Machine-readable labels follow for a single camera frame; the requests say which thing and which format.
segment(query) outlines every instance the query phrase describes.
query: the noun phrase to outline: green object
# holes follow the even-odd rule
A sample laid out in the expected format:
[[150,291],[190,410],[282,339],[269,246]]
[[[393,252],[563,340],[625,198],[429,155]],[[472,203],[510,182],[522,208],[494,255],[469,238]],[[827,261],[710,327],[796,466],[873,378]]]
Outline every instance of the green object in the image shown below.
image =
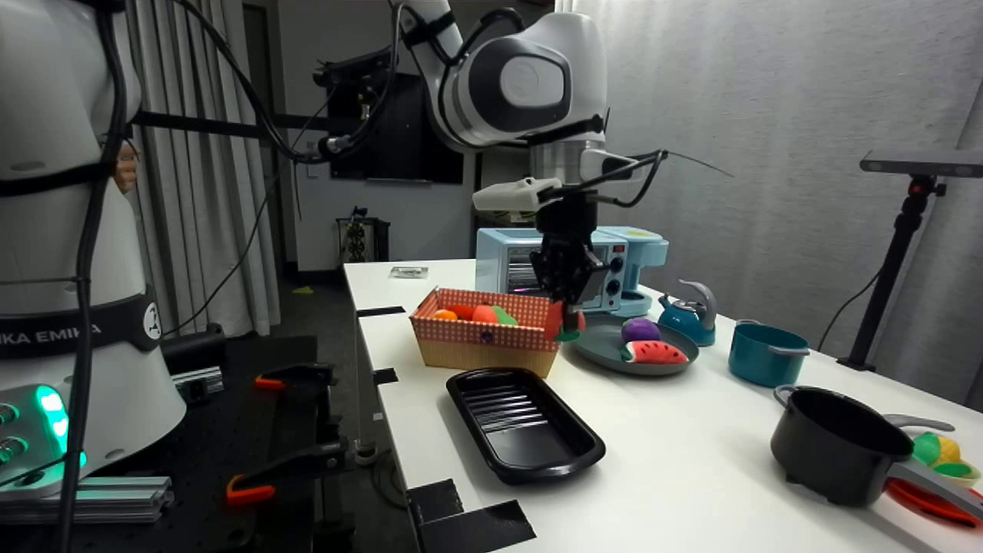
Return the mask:
[[933,466],[939,461],[939,435],[933,432],[920,432],[917,435],[917,461],[925,464],[925,466]]
[[968,464],[937,464],[933,471],[948,477],[948,479],[973,479],[978,477],[978,471],[968,466]]
[[518,318],[510,311],[504,311],[501,303],[494,303],[494,318],[497,318],[497,324],[518,324]]

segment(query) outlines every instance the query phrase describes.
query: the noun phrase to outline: black tray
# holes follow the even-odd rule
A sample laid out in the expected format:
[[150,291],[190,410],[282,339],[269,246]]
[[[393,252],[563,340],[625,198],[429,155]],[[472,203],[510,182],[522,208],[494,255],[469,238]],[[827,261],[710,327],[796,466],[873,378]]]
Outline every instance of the black tray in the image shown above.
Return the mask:
[[461,372],[450,394],[501,481],[568,479],[606,456],[606,443],[532,372]]

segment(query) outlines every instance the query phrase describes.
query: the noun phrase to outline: small cup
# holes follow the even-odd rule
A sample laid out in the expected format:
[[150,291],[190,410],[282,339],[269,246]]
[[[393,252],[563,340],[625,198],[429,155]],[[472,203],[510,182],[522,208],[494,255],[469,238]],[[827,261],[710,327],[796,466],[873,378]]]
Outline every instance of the small cup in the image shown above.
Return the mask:
[[730,372],[759,386],[786,386],[800,379],[807,340],[786,327],[741,321],[730,340]]

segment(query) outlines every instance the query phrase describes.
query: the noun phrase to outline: white robot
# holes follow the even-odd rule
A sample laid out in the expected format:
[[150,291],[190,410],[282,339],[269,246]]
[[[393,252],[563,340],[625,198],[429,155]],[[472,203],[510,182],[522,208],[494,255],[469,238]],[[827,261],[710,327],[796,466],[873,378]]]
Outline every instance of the white robot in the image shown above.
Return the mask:
[[[472,45],[497,19],[518,30]],[[590,249],[593,184],[601,184],[606,172],[632,167],[632,160],[601,149],[610,79],[593,21],[550,13],[522,27],[497,9],[461,41],[446,0],[408,0],[395,6],[395,23],[450,145],[532,149],[534,174],[479,189],[476,213],[534,213],[544,232],[544,249],[532,258],[541,287],[565,307],[593,299],[601,287],[601,261]]]
[[[103,9],[113,13],[119,0],[0,0],[0,504],[58,494],[76,425],[67,406],[83,406],[72,400],[87,366],[72,276],[87,273],[76,249],[93,213],[89,182],[108,182],[112,128],[137,111],[122,13]],[[407,0],[395,15],[433,122],[453,145],[534,149],[534,179],[476,194],[476,208],[538,213],[538,271],[555,300],[576,303],[599,271],[593,189],[578,184],[619,160],[599,149],[610,100],[593,23],[544,15],[472,45],[446,0]],[[134,216],[112,182],[99,204],[81,479],[153,444],[186,416],[157,347]]]
[[0,504],[58,494],[65,477],[83,335],[74,276],[93,179],[104,182],[104,198],[89,271],[95,347],[81,477],[186,416],[157,347],[131,204],[99,165],[113,111],[129,120],[142,94],[125,21],[108,15],[125,89],[113,99],[95,6],[0,0]]

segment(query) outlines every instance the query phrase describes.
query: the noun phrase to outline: floor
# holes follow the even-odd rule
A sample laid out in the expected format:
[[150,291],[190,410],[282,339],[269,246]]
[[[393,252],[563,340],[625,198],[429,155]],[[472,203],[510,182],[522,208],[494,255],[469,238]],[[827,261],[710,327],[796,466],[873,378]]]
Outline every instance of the floor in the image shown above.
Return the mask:
[[390,435],[385,425],[371,425],[370,410],[378,401],[365,401],[374,383],[370,383],[370,361],[352,324],[352,311],[341,273],[309,276],[295,281],[282,296],[282,324],[274,331],[287,335],[314,335],[316,359],[336,366],[336,410],[341,413],[341,432],[351,440],[351,447],[374,443],[385,452],[378,471],[351,471],[341,473],[341,500],[356,516],[356,553],[402,553],[415,549],[413,516],[399,500],[399,466],[393,466]]

